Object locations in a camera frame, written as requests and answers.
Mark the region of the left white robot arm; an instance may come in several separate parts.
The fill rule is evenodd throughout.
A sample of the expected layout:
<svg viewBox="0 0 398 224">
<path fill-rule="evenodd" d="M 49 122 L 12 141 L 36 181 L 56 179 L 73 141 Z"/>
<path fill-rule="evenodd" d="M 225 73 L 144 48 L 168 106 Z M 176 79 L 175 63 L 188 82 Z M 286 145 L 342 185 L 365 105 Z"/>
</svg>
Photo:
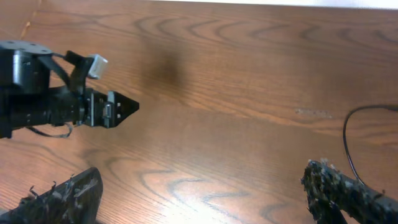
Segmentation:
<svg viewBox="0 0 398 224">
<path fill-rule="evenodd" d="M 1 137 L 38 126 L 81 125 L 115 128 L 139 110 L 139 103 L 116 91 L 88 88 L 87 79 L 100 79 L 108 61 L 98 55 L 67 51 L 61 58 L 74 66 L 67 73 L 47 47 L 23 40 L 1 41 Z"/>
</svg>

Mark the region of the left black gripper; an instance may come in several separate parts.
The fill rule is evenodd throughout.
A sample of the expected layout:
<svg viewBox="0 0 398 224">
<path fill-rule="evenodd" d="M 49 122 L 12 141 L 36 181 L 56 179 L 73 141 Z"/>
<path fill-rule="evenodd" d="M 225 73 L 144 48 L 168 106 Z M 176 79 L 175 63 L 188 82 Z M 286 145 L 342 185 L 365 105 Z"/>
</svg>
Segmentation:
<svg viewBox="0 0 398 224">
<path fill-rule="evenodd" d="M 105 95 L 87 88 L 83 96 L 79 98 L 78 115 L 73 124 L 113 128 L 139 110 L 139 102 L 118 92 L 114 92 L 114 98 L 111 95 L 111 92 Z"/>
</svg>

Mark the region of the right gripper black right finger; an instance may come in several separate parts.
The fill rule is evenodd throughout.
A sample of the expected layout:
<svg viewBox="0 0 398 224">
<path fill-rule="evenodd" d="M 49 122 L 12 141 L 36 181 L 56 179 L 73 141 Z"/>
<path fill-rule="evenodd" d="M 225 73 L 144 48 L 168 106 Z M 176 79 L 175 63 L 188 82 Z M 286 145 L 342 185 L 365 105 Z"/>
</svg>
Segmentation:
<svg viewBox="0 0 398 224">
<path fill-rule="evenodd" d="M 397 223 L 397 200 L 360 184 L 325 163 L 310 160 L 301 184 L 315 223 Z"/>
</svg>

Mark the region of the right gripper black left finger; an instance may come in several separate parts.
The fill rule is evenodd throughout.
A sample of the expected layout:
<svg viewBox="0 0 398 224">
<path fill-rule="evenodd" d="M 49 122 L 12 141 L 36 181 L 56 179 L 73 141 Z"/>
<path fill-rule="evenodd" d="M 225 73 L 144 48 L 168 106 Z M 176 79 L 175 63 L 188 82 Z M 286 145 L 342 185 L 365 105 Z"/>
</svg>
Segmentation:
<svg viewBox="0 0 398 224">
<path fill-rule="evenodd" d="M 16 208 L 1 212 L 1 223 L 98 223 L 103 181 L 95 167 L 74 175 L 39 195 L 33 187 Z"/>
</svg>

